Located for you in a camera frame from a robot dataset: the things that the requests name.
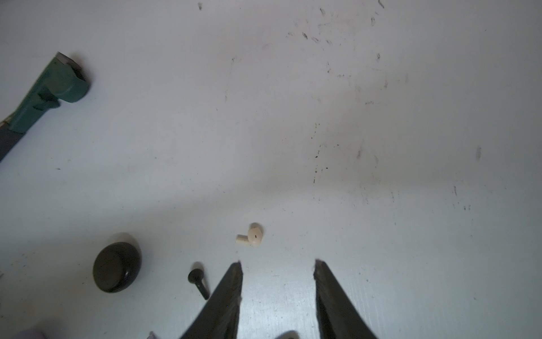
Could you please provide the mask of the black earbud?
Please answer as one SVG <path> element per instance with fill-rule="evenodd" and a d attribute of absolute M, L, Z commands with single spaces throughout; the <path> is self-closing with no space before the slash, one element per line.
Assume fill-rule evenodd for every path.
<path fill-rule="evenodd" d="M 206 284 L 204 284 L 203 282 L 204 277 L 205 274 L 203 269 L 195 268 L 189 273 L 188 281 L 197 287 L 204 300 L 209 300 L 210 293 L 209 290 L 206 288 Z"/>

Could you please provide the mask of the purple earbud charging case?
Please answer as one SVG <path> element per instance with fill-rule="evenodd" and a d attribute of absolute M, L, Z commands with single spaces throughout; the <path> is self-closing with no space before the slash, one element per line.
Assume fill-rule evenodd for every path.
<path fill-rule="evenodd" d="M 26 329 L 11 336 L 11 339 L 46 339 L 42 331 L 38 329 Z"/>

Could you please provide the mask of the black round charging case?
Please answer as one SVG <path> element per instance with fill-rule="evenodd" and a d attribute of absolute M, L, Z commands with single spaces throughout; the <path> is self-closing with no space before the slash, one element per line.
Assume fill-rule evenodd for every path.
<path fill-rule="evenodd" d="M 134 245 L 116 242 L 97 255 L 93 264 L 93 279 L 103 292 L 120 292 L 135 281 L 141 264 L 141 254 Z"/>

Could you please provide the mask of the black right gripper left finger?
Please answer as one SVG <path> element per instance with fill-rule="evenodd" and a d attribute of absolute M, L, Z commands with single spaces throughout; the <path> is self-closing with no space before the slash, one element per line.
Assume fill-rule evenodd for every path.
<path fill-rule="evenodd" d="M 234 262 L 181 338 L 237 338 L 243 271 Z"/>

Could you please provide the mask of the cream earbud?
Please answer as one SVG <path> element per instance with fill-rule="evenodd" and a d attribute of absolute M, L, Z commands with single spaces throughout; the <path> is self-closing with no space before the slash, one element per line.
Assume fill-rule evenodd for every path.
<path fill-rule="evenodd" d="M 263 229 L 259 223 L 252 223 L 247 234 L 238 234 L 236 243 L 259 247 L 263 239 Z"/>

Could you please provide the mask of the green black rivet tool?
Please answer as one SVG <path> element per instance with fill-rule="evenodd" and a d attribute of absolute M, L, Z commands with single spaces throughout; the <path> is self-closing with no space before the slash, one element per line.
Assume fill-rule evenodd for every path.
<path fill-rule="evenodd" d="M 89 91 L 83 68 L 58 52 L 45 67 L 17 109 L 1 122 L 1 158 L 26 135 L 49 110 L 61 102 L 76 103 Z"/>

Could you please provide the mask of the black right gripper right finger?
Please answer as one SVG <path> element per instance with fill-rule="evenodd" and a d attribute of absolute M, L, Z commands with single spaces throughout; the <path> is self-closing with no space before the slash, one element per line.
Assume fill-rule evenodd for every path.
<path fill-rule="evenodd" d="M 316 260 L 313 277 L 316 282 L 316 314 L 321 338 L 376 338 L 326 262 Z"/>

